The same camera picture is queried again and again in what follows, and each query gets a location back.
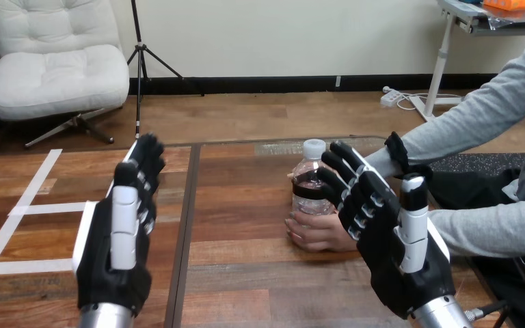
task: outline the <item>wooden table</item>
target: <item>wooden table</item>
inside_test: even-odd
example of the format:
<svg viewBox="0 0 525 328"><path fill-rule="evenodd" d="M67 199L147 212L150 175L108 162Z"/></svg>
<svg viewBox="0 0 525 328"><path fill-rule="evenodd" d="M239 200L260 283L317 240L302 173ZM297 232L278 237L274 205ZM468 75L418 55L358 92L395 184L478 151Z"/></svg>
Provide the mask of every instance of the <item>wooden table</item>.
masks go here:
<svg viewBox="0 0 525 328"><path fill-rule="evenodd" d="M383 145L376 137L349 141L365 154ZM166 149L148 260L153 285L136 327L409 326L380 304L357 252L309 254L287 239L286 174L300 161L301 144ZM80 204L105 196L125 153L62 152L28 207L20 199L51 154L0 155L0 327L77 324L68 259ZM71 205L40 206L47 204ZM18 225L4 238L15 218ZM465 262L453 273L463 307L491 301ZM491 327L496 317L475 327Z"/></svg>

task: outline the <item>black cable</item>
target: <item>black cable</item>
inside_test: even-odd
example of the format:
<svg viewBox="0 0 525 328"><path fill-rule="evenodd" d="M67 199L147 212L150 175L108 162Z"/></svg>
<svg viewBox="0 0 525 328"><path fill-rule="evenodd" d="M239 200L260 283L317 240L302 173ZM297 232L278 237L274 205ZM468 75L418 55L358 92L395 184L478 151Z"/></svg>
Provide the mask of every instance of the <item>black cable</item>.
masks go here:
<svg viewBox="0 0 525 328"><path fill-rule="evenodd" d="M505 300L498 301L493 304L489 304L483 307L478 307L478 310L482 311L484 313L484 316L487 316L488 314L491 314L492 312L496 312L498 310L503 309L508 303Z"/></svg>
<svg viewBox="0 0 525 328"><path fill-rule="evenodd" d="M494 323L494 327L493 328L501 328L502 325L504 324L504 321L506 320L506 318L508 318L508 314L509 313L510 313L510 308L507 307L507 306L504 307L504 311L502 311L502 313L498 317L498 320Z"/></svg>

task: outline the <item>person's arm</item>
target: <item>person's arm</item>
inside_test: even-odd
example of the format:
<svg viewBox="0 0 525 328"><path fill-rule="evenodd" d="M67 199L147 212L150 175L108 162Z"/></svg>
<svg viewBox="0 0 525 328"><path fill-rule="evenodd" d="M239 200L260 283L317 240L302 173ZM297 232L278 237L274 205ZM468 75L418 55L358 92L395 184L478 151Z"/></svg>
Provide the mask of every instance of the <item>person's arm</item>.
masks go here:
<svg viewBox="0 0 525 328"><path fill-rule="evenodd" d="M474 210L432 210L429 218L452 255L525 255L525 201Z"/></svg>
<svg viewBox="0 0 525 328"><path fill-rule="evenodd" d="M408 132L401 139L410 165L430 163L484 144L525 118L525 51L502 72L440 117ZM400 174L387 148L367 161L382 176Z"/></svg>

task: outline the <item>black mat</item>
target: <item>black mat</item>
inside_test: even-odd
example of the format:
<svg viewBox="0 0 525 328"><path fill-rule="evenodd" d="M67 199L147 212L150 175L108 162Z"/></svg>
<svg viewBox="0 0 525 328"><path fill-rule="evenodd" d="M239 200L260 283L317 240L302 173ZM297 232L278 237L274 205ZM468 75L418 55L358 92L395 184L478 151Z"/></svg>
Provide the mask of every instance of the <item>black mat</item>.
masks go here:
<svg viewBox="0 0 525 328"><path fill-rule="evenodd" d="M524 159L525 153L457 154L432 163L430 166L436 172L478 172L497 176L505 169L522 167Z"/></svg>

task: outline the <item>power strip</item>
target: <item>power strip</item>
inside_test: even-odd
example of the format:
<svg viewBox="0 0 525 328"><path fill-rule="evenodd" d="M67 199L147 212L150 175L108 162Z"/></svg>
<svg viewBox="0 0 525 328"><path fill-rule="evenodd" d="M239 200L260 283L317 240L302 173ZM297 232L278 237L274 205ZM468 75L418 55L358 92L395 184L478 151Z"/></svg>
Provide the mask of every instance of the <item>power strip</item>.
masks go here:
<svg viewBox="0 0 525 328"><path fill-rule="evenodd" d="M398 101L401 100L401 92L391 89L389 90L383 97L381 97L380 103L383 106L387 107L393 107L397 104Z"/></svg>

